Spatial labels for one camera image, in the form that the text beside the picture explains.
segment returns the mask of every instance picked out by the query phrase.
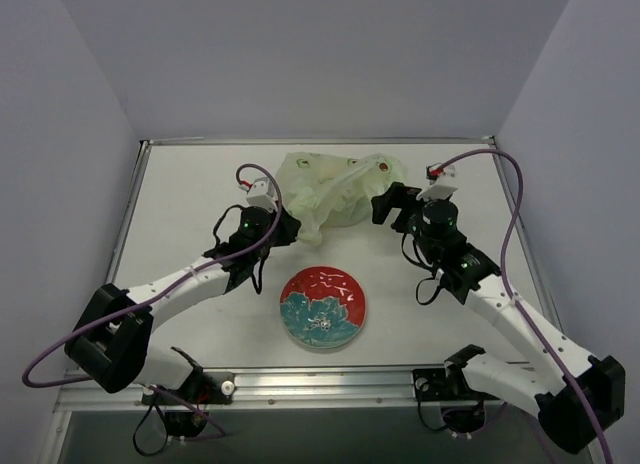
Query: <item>green plastic bag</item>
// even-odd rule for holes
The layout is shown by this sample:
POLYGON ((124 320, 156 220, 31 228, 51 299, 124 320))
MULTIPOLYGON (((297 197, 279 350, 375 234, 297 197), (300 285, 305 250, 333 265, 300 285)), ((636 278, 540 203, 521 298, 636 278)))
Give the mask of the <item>green plastic bag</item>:
POLYGON ((352 226, 371 217, 371 198, 383 194, 407 170, 390 156, 362 159, 294 152, 276 173, 285 209, 302 226, 298 240, 322 242, 322 226, 352 226))

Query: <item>plate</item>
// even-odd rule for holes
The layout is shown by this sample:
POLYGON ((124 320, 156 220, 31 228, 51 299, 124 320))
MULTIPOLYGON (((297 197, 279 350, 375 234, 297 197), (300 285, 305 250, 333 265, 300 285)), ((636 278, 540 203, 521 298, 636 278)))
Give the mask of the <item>plate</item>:
POLYGON ((345 345, 362 328, 366 314, 360 284, 340 269, 310 267, 282 290, 280 317, 296 341, 315 349, 345 345))

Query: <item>white wall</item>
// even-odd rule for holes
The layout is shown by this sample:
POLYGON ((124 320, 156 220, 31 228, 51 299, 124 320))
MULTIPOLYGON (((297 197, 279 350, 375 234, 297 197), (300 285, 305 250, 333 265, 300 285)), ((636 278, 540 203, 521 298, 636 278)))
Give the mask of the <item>white wall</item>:
POLYGON ((38 456, 57 390, 20 374, 104 279, 137 149, 60 0, 0 0, 0 462, 38 456))
POLYGON ((63 0, 140 138, 495 134, 568 0, 63 0))
POLYGON ((627 369, 617 462, 640 462, 640 0, 571 0, 504 127, 568 334, 627 369))

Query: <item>metal frame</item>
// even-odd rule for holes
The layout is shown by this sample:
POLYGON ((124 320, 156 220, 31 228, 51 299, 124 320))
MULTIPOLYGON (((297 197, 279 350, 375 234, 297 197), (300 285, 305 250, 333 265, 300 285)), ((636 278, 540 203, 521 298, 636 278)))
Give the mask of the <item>metal frame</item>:
MULTIPOLYGON (((131 192, 127 201, 120 232, 106 276, 112 281, 118 271, 123 248, 136 203, 142 187, 145 170, 155 146, 182 145, 283 145, 283 144, 486 144, 496 147, 493 136, 483 138, 359 138, 359 139, 205 139, 185 138, 160 141, 145 141, 136 162, 131 192)), ((496 168, 503 186, 507 202, 513 209, 504 167, 495 159, 496 168)), ((553 300, 540 272, 539 263, 531 251, 530 242, 522 222, 516 226, 518 238, 524 250, 525 259, 532 275, 542 312, 547 319, 561 329, 553 300)), ((528 363, 510 363, 523 368, 528 363)), ((207 369, 208 372, 230 371, 236 375, 237 390, 234 403, 224 406, 226 411, 257 409, 317 409, 317 408, 358 408, 358 407, 413 407, 415 406, 412 370, 417 368, 442 367, 433 364, 404 366, 362 366, 343 368, 255 368, 255 369, 207 369)), ((69 371, 69 377, 80 374, 69 371)), ((83 382, 65 386, 60 390, 55 407, 54 424, 51 427, 40 462, 57 462, 62 442, 72 412, 104 411, 122 412, 141 409, 141 388, 131 386, 117 394, 105 393, 94 382, 83 382)), ((208 406, 218 409, 223 406, 208 406)), ((424 403, 426 409, 434 412, 440 403, 424 403)), ((590 454, 594 456, 593 447, 590 454)))

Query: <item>gray wall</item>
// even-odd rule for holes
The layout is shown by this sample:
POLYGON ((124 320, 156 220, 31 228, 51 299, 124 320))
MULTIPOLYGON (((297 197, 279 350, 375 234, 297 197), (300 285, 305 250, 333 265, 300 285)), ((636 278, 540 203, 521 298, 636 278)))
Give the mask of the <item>gray wall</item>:
POLYGON ((140 138, 495 134, 567 0, 63 0, 140 138))
POLYGON ((571 0, 498 135, 526 173, 524 222, 569 335, 627 368, 607 434, 640 462, 640 0, 571 0))
MULTIPOLYGON (((137 144, 60 0, 0 0, 0 462, 34 462, 57 390, 20 374, 106 263, 137 144)), ((62 353, 37 372, 59 378, 62 353)))

